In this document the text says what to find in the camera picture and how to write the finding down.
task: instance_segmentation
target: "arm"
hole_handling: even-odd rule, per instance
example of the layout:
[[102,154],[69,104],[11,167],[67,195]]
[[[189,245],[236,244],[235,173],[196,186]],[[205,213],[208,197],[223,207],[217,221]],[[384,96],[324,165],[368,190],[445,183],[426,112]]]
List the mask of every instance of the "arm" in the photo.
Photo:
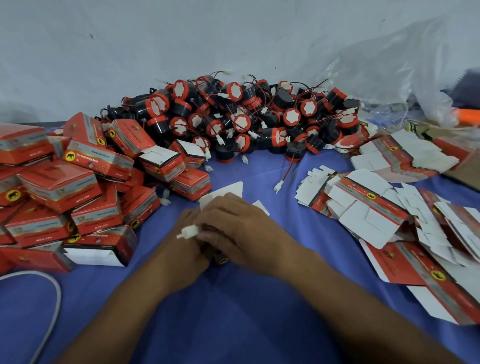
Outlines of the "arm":
[[152,256],[114,290],[57,364],[129,362],[158,304],[169,294],[191,285],[208,267],[208,253],[201,252],[196,240],[176,238],[198,213],[182,212]]
[[261,209],[228,194],[194,220],[218,231],[198,238],[234,263],[286,281],[312,306],[356,359],[366,363],[461,363],[402,316],[293,240]]

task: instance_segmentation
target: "wall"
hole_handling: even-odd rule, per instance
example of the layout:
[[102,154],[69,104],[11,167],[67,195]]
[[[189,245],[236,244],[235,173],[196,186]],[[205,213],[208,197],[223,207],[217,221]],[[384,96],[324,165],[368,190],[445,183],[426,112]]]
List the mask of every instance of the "wall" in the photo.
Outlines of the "wall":
[[269,81],[307,60],[448,14],[450,0],[9,1],[0,13],[0,120],[92,116],[159,86],[227,69]]

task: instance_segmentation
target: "yellow circle logo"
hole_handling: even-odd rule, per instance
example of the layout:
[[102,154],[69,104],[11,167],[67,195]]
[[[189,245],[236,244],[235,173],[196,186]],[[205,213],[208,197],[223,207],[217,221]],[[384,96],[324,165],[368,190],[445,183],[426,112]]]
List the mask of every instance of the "yellow circle logo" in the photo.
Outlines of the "yellow circle logo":
[[68,239],[68,242],[74,243],[74,242],[77,242],[80,238],[81,238],[80,234],[74,234]]
[[445,274],[443,274],[442,272],[438,271],[438,270],[432,270],[430,272],[430,274],[432,275],[432,277],[434,277],[436,280],[446,280],[447,277],[445,277]]
[[75,153],[74,152],[67,152],[67,154],[65,154],[65,160],[67,162],[72,162],[75,160]]
[[15,202],[16,200],[18,200],[20,197],[22,197],[22,194],[20,193],[19,190],[10,190],[6,193],[5,195],[5,198],[9,201],[9,202]]

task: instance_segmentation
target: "blue tablecloth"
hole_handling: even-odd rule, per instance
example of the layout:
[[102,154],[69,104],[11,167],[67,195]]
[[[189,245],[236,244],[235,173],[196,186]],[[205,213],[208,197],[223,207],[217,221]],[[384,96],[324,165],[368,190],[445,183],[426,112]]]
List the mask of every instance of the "blue tablecloth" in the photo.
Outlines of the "blue tablecloth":
[[[320,165],[352,170],[335,151],[308,154],[281,191],[273,187],[288,167],[283,156],[257,151],[249,164],[211,162],[214,190],[243,181],[243,197],[265,205],[270,217],[334,268],[426,331],[467,363],[480,362],[480,327],[460,327],[430,317],[404,287],[382,282],[361,248],[335,220],[298,205],[295,190]],[[463,206],[480,206],[480,195],[435,177],[417,184]],[[172,196],[138,231],[129,267],[77,266],[55,275],[63,290],[57,325],[40,358],[51,363],[94,317],[113,289],[160,242],[184,208],[198,204]],[[36,276],[0,282],[0,363],[27,363],[49,324],[55,302],[50,282]],[[211,267],[189,288],[159,307],[134,354],[135,363],[338,363],[339,346],[321,318],[286,284],[228,263]]]

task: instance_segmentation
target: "white cord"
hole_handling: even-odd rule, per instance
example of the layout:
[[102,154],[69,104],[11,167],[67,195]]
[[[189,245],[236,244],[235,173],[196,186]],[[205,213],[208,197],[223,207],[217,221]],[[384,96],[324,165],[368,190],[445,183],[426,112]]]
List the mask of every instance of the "white cord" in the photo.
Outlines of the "white cord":
[[15,273],[7,274],[6,276],[0,277],[0,280],[7,279],[7,278],[10,278],[10,277],[15,277],[15,276],[21,276],[21,275],[24,275],[24,274],[36,274],[38,276],[41,276],[41,277],[44,277],[44,278],[48,279],[50,282],[53,283],[53,285],[55,286],[55,291],[57,292],[57,301],[55,303],[55,311],[53,312],[52,321],[50,322],[50,326],[48,327],[48,330],[47,330],[45,336],[43,337],[40,345],[38,346],[37,350],[35,351],[35,354],[33,355],[32,359],[29,362],[29,364],[35,364],[35,362],[37,361],[38,357],[40,356],[40,353],[42,352],[42,350],[45,346],[45,343],[47,342],[48,338],[50,337],[50,334],[52,333],[52,330],[53,330],[53,327],[55,326],[55,323],[57,322],[57,317],[59,315],[60,303],[61,303],[61,289],[60,289],[60,285],[55,280],[55,278],[53,278],[52,276],[50,276],[46,273],[39,272],[37,270],[23,270],[21,272],[15,272]]

